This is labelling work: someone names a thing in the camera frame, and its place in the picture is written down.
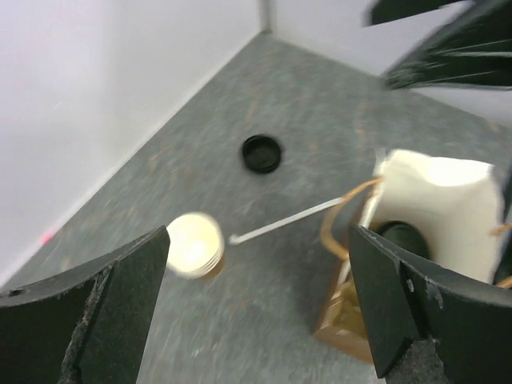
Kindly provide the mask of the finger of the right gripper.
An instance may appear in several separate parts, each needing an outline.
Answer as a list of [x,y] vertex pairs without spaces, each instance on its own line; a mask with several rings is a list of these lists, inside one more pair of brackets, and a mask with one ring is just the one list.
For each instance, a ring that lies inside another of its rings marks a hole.
[[375,26],[424,14],[455,3],[452,0],[379,0],[369,10],[366,25]]
[[452,86],[511,89],[511,2],[471,5],[383,75],[390,89]]

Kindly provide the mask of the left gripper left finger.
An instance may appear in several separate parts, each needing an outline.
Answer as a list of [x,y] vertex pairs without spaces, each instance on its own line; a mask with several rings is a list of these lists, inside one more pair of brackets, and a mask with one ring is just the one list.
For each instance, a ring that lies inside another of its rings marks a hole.
[[166,269],[161,226],[1,294],[3,383],[135,383]]

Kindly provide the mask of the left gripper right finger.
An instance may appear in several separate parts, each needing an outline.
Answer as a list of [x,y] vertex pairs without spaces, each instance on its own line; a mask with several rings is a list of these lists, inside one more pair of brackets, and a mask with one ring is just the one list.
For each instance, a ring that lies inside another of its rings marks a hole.
[[350,228],[374,368],[388,383],[509,383],[511,292]]

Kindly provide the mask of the brown paper bag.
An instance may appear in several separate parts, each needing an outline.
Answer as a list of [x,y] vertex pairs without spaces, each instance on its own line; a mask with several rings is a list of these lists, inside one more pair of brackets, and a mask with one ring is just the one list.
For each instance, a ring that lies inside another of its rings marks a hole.
[[500,236],[511,225],[502,221],[505,199],[493,170],[485,162],[412,150],[379,154],[371,180],[342,196],[345,200],[329,208],[321,225],[321,242],[339,262],[314,337],[361,361],[373,361],[356,295],[349,240],[339,242],[333,236],[336,217],[358,194],[365,197],[353,217],[355,224],[375,232],[386,222],[406,222],[427,241],[430,261],[480,282],[510,286],[509,275],[495,276]]

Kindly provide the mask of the black plastic cup lid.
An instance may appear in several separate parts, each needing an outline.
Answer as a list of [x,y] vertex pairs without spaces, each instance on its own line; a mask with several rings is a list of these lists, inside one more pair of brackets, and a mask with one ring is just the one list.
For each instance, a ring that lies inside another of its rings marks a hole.
[[421,258],[431,260],[427,241],[414,226],[406,222],[391,221],[382,224],[375,232],[404,250]]

